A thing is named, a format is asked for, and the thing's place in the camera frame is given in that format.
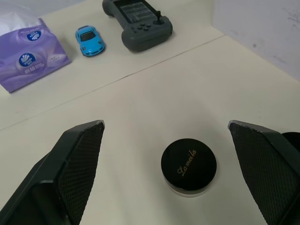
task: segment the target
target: game controller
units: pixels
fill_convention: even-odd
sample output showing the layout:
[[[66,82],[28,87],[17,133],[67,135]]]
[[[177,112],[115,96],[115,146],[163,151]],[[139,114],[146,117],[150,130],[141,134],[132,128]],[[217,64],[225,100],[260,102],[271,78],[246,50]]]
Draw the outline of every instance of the game controller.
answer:
[[[104,0],[103,10],[115,17],[124,31],[122,41],[126,48],[141,52],[165,42],[173,32],[166,16],[161,16],[145,0]]]

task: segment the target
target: tissue box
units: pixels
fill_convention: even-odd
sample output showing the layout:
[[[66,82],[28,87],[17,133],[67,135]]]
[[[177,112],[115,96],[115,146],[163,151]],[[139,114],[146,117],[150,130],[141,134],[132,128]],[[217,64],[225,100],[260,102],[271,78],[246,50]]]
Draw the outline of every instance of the tissue box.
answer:
[[[9,92],[70,63],[58,39],[41,25],[0,36],[0,84]]]

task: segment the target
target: white wall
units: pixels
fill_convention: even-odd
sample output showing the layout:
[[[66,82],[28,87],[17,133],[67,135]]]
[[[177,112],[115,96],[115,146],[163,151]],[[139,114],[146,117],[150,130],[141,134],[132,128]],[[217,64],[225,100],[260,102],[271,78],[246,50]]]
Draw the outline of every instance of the white wall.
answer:
[[[214,26],[300,81],[300,0],[215,0]]]
[[[83,1],[85,0],[0,0],[0,3],[11,2],[30,9],[36,16],[43,16]]]

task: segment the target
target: blue toy car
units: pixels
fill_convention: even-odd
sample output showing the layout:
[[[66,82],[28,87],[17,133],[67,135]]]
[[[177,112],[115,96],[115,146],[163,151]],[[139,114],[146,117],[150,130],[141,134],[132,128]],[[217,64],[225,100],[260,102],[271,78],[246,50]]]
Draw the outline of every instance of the blue toy car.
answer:
[[[75,35],[84,56],[97,55],[105,48],[102,38],[93,26],[81,27]]]

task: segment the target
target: powder compact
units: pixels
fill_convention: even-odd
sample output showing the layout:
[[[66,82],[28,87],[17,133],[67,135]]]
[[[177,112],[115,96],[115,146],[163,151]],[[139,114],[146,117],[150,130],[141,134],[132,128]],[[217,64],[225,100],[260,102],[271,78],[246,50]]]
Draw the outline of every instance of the powder compact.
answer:
[[[217,171],[217,161],[208,146],[195,139],[170,144],[161,158],[161,168],[171,189],[182,196],[202,194]]]

